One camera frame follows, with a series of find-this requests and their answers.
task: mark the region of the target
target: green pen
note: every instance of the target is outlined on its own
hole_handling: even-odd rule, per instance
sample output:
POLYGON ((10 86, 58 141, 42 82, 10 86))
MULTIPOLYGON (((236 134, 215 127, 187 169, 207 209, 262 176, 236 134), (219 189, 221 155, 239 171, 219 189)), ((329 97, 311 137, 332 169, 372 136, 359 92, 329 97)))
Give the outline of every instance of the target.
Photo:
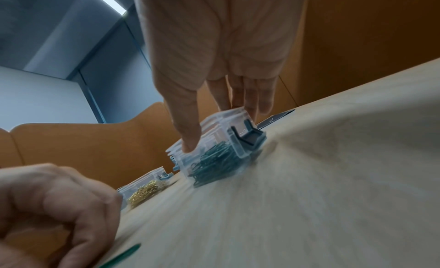
POLYGON ((129 256, 134 254, 135 251, 137 251, 141 247, 141 243, 134 245, 133 247, 129 248, 125 252, 123 252, 120 255, 117 255, 116 257, 112 258, 111 260, 107 261, 106 263, 102 264, 99 268, 111 268, 119 264, 121 261, 127 259, 129 256))

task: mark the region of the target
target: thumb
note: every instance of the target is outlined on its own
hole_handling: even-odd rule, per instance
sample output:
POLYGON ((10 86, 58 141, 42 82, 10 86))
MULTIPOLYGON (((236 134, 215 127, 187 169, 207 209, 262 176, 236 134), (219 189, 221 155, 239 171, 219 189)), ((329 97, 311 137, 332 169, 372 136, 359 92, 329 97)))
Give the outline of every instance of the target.
POLYGON ((0 268, 46 268, 46 266, 0 241, 0 268))
POLYGON ((183 88, 157 73, 154 84, 164 97, 173 125, 182 137, 183 152, 193 151, 202 135, 198 121, 197 91, 183 88))

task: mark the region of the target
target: box of gold paper clips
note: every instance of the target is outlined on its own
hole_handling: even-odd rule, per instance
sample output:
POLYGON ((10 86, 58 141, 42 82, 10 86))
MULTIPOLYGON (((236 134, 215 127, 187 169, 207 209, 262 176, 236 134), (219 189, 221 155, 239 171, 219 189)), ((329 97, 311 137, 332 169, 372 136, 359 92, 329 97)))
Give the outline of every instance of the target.
POLYGON ((194 187, 243 171, 266 140, 243 107, 215 113, 200 125, 202 136, 194 151, 184 153, 182 140, 166 150, 174 170, 180 169, 194 187))
POLYGON ((132 183, 118 189, 124 199, 123 205, 135 208, 142 202, 148 200, 158 192, 164 190, 168 185, 168 178, 173 174, 167 174, 163 167, 152 170, 139 177, 132 183))

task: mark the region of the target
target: wooden table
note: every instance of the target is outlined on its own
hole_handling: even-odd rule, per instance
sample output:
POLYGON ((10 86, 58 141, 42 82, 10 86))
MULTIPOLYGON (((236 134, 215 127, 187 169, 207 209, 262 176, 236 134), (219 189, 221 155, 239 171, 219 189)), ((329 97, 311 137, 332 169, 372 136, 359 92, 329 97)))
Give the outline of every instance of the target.
POLYGON ((124 214, 101 263, 142 243, 118 267, 440 267, 440 59, 265 130, 244 174, 124 214))

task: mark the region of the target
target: linear light fixture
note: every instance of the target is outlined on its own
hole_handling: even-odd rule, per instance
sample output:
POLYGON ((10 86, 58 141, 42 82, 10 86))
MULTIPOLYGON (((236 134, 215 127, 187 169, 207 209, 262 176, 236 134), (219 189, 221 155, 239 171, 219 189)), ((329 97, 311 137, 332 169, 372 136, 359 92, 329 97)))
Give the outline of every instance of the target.
POLYGON ((115 0, 103 0, 106 4, 110 5, 111 8, 113 8, 116 12, 119 14, 124 15, 127 10, 125 10, 122 6, 120 6, 115 0))

